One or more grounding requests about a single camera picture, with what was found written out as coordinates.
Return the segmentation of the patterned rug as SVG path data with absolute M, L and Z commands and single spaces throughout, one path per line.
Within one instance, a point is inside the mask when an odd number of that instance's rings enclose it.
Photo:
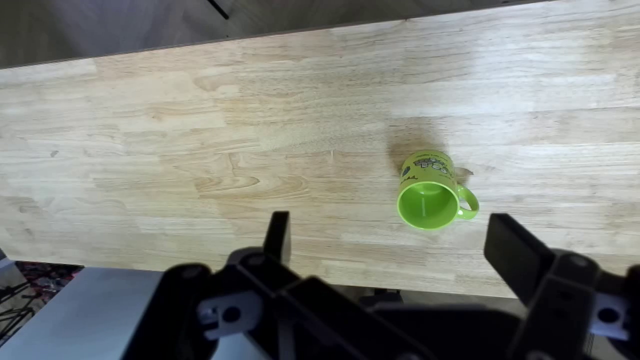
M 18 260 L 14 263 L 44 304 L 66 287 L 84 269 L 82 265 Z

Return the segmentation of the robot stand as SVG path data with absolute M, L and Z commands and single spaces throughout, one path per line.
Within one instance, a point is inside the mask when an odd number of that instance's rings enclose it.
M 242 333 L 220 339 L 204 358 L 172 350 L 160 335 L 128 355 L 162 276 L 141 269 L 82 269 L 0 346 L 0 360 L 268 360 Z

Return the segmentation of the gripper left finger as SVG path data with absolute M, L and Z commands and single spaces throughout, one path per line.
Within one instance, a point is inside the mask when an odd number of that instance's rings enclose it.
M 315 276 L 289 269 L 290 214 L 272 214 L 262 246 L 162 274 L 122 360 L 212 360 L 233 337 L 267 360 L 432 360 L 406 333 Z

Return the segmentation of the green printed mug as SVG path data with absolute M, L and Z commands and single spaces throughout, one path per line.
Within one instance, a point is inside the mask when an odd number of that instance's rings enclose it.
M 403 161 L 396 205 L 405 223 L 425 231 L 445 228 L 456 219 L 471 220 L 480 210 L 477 196 L 458 182 L 453 160 L 431 149 Z

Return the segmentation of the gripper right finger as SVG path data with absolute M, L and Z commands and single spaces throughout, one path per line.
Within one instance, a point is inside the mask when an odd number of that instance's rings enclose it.
M 624 275 L 574 251 L 551 249 L 516 219 L 493 213 L 484 257 L 526 307 L 510 360 L 591 360 L 588 335 L 640 360 L 640 264 Z

